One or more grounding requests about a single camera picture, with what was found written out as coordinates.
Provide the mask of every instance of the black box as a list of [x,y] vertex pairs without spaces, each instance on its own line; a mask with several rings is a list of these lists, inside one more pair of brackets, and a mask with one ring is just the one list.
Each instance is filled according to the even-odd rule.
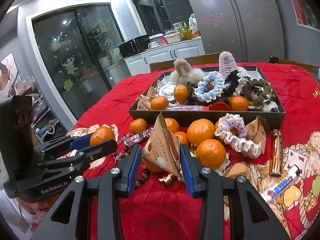
[[[264,79],[267,80],[265,75],[257,66],[243,66],[252,78]],[[202,68],[204,72],[210,71],[219,71],[219,67],[205,67]],[[165,72],[158,80],[160,81],[169,81],[169,76],[171,72]],[[155,81],[152,86],[157,88],[157,81]],[[260,111],[140,111],[137,110],[138,100],[130,107],[129,113],[133,119],[143,118],[147,121],[148,124],[153,125],[156,122],[156,118],[160,112],[162,112],[164,117],[170,117],[178,121],[181,127],[188,127],[193,121],[206,118],[211,122],[215,123],[220,117],[226,115],[226,113],[230,114],[239,114],[243,120],[244,124],[247,124],[253,121],[257,115],[260,115],[262,118],[266,119],[267,123],[270,125],[271,129],[279,129],[284,118],[284,108],[276,95],[274,101],[279,107],[279,112],[260,112]]]

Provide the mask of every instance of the cup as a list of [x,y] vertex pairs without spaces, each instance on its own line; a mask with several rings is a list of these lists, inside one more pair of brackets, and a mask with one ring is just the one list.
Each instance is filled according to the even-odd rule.
[[153,41],[153,42],[150,42],[148,44],[148,48],[151,49],[151,48],[156,48],[158,47],[158,43],[156,43],[156,41]]

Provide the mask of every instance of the chair backrest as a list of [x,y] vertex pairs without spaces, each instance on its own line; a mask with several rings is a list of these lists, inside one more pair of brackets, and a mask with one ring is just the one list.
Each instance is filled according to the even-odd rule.
[[[203,64],[212,64],[212,63],[219,63],[219,55],[221,52],[207,54],[207,55],[200,55],[195,57],[187,57],[185,60],[191,65],[203,65]],[[174,68],[173,65],[174,60],[163,61],[163,62],[156,62],[150,64],[150,71],[155,70],[167,70]]]
[[315,74],[318,74],[318,71],[319,71],[319,67],[315,65],[301,63],[298,61],[292,61],[292,60],[287,60],[287,59],[273,57],[273,56],[270,57],[269,63],[291,64],[291,65],[302,67],[308,72],[315,73]]

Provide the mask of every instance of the microwave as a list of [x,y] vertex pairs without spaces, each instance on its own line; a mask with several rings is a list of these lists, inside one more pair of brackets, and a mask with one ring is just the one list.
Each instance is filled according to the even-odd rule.
[[142,35],[119,45],[122,57],[130,57],[145,51],[150,43],[148,35]]

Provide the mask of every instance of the metal bolt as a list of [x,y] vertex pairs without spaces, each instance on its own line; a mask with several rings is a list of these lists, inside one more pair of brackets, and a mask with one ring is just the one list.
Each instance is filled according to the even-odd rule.
[[245,182],[245,177],[244,177],[244,176],[239,176],[239,177],[237,178],[237,180],[238,180],[239,182],[243,183],[243,182]]
[[111,172],[112,174],[118,174],[118,173],[120,172],[120,169],[119,169],[119,168],[112,168],[112,169],[110,170],[110,172]]
[[82,182],[84,180],[84,177],[83,176],[76,176],[76,178],[75,178],[75,182],[76,183],[80,183],[80,182]]
[[204,173],[204,174],[208,174],[208,173],[211,172],[210,168],[207,168],[207,167],[202,168],[201,171],[202,171],[202,173]]

